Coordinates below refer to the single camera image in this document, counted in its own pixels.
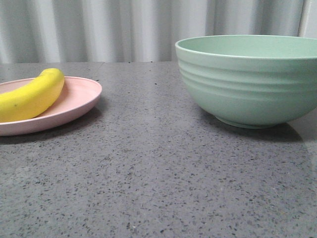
bowl rim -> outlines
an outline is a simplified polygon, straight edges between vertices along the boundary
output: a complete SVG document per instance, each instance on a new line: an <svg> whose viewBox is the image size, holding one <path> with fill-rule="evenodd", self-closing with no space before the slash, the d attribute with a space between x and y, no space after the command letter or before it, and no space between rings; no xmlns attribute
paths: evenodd
<svg viewBox="0 0 317 238"><path fill-rule="evenodd" d="M309 38L309 37L299 37L299 36L280 36L280 35L252 35L252 34L237 34L237 35L211 35L211 36L199 36L199 37L190 37L190 38L185 38L182 40L179 40L175 43L175 47L179 50L186 51L189 53L194 53L197 55L204 55L204 56L214 56L214 57L223 57L223 58L233 58L233 59L251 59L251 60L317 60L317 55L316 56L311 56L311 57L257 57L257 56L237 56L237 55L224 55L224 54L216 54L216 53L206 53L202 51L195 51L195 50L190 50L184 47L179 46L179 43L183 41L188 41L188 40L194 40L194 39L201 39L201 38L214 38L214 37L274 37L274 38L301 38L305 40L313 40L317 41L316 38Z"/></svg>

bowl base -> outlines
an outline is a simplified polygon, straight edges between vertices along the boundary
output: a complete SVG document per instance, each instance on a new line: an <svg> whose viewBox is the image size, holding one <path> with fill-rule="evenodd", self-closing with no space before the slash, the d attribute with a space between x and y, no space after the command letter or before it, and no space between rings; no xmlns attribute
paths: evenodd
<svg viewBox="0 0 317 238"><path fill-rule="evenodd" d="M270 125L248 125L248 124L241 124L241 123L236 123L233 121L225 120L219 117L216 117L219 121L222 121L223 123L226 123L228 125L240 127L240 128L247 128L247 129L264 129L264 128L269 128L273 127L276 124L270 124Z"/></svg>

green bowl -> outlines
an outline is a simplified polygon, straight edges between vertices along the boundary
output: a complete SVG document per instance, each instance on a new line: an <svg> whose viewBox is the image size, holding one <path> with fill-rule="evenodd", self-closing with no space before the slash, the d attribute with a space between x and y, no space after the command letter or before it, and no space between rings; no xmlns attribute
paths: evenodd
<svg viewBox="0 0 317 238"><path fill-rule="evenodd" d="M223 35L175 46L189 94L224 123L266 128L317 107L317 39Z"/></svg>

white curtain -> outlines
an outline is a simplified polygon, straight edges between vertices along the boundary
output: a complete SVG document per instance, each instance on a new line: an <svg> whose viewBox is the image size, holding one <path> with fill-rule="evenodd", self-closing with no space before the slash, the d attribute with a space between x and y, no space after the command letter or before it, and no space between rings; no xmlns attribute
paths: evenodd
<svg viewBox="0 0 317 238"><path fill-rule="evenodd" d="M180 39L316 23L317 0L0 0L0 62L167 61Z"/></svg>

quartz countertop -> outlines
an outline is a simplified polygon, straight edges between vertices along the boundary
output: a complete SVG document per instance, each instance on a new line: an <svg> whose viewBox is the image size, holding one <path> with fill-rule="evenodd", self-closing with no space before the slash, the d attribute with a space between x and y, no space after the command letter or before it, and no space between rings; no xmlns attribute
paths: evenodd
<svg viewBox="0 0 317 238"><path fill-rule="evenodd" d="M1 238L317 238L317 110L226 125L176 62L1 64L0 82L48 67L102 96L70 123L0 137Z"/></svg>

